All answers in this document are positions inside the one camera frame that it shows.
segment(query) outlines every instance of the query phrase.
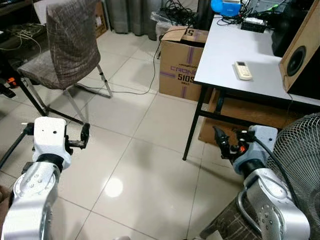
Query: cardboard box under desk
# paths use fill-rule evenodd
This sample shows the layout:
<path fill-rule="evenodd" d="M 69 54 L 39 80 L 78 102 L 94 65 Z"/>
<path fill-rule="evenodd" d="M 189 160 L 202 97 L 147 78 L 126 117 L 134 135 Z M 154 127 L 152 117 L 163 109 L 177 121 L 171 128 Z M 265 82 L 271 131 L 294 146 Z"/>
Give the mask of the cardboard box under desk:
<path fill-rule="evenodd" d="M 172 26 L 161 40 L 159 92 L 198 101 L 201 91 L 195 75 L 208 31 Z"/>
<path fill-rule="evenodd" d="M 108 30 L 102 2 L 95 5 L 95 37 L 98 38 Z"/>
<path fill-rule="evenodd" d="M 216 109 L 219 94 L 219 90 L 216 89 L 214 89 L 212 92 L 208 106 L 208 111 L 211 113 L 213 113 Z M 221 114 L 224 116 L 247 120 L 280 129 L 304 116 L 302 113 L 290 111 L 289 114 L 287 114 L 286 109 L 280 109 L 273 106 L 266 106 L 259 103 L 228 97 L 224 99 Z M 213 126 L 221 128 L 228 136 L 230 136 L 229 143 L 232 145 L 236 145 L 238 143 L 234 131 L 248 129 L 247 127 L 241 125 L 206 117 L 202 123 L 198 139 L 205 143 L 217 145 Z"/>

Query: air conditioner remote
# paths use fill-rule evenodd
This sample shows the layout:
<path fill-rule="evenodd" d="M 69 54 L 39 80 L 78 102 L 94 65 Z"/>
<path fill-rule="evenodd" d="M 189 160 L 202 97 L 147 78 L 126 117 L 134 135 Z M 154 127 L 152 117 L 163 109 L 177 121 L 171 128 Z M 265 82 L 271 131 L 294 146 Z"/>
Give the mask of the air conditioner remote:
<path fill-rule="evenodd" d="M 249 71 L 247 64 L 244 61 L 236 61 L 235 64 L 236 72 L 241 80 L 251 80 L 252 75 Z"/>

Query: fan grille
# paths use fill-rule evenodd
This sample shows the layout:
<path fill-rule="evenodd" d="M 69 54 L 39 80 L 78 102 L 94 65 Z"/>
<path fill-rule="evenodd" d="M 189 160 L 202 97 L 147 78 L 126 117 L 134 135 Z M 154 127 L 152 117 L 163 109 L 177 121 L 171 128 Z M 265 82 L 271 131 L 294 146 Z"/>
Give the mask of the fan grille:
<path fill-rule="evenodd" d="M 277 136 L 274 155 L 283 165 L 296 193 L 301 211 L 310 227 L 310 239 L 320 236 L 320 113 L 305 116 Z M 284 181 L 280 170 L 270 158 L 268 168 Z"/>

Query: wooden speaker cabinet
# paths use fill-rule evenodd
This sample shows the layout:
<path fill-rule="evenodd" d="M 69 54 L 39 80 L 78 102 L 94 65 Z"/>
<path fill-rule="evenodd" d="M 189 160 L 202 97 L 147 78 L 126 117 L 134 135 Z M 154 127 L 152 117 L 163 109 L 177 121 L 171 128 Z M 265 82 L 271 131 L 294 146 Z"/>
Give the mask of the wooden speaker cabinet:
<path fill-rule="evenodd" d="M 314 0 L 279 67 L 288 93 L 320 99 L 320 0 Z"/>

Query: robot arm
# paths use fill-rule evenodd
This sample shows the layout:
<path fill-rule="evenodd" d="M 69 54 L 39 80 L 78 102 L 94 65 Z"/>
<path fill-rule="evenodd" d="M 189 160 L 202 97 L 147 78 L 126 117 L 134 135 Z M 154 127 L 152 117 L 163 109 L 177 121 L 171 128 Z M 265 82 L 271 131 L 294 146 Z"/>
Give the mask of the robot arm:
<path fill-rule="evenodd" d="M 13 186 L 14 199 L 2 228 L 2 240 L 50 239 L 51 208 L 58 197 L 61 172 L 71 164 L 73 150 L 85 148 L 90 125 L 86 123 L 80 141 L 70 141 L 66 121 L 39 117 L 34 122 L 32 165 Z"/>
<path fill-rule="evenodd" d="M 293 203 L 284 182 L 265 167 L 268 153 L 255 141 L 258 138 L 272 151 L 277 132 L 273 127 L 251 126 L 249 131 L 237 132 L 238 145 L 230 146 L 229 137 L 215 128 L 215 140 L 221 149 L 221 157 L 229 159 L 235 172 L 244 176 L 244 191 L 258 217 L 259 227 L 254 227 L 260 230 L 262 239 L 308 240 L 310 226 L 306 216 Z M 240 198 L 238 207 L 243 213 Z"/>

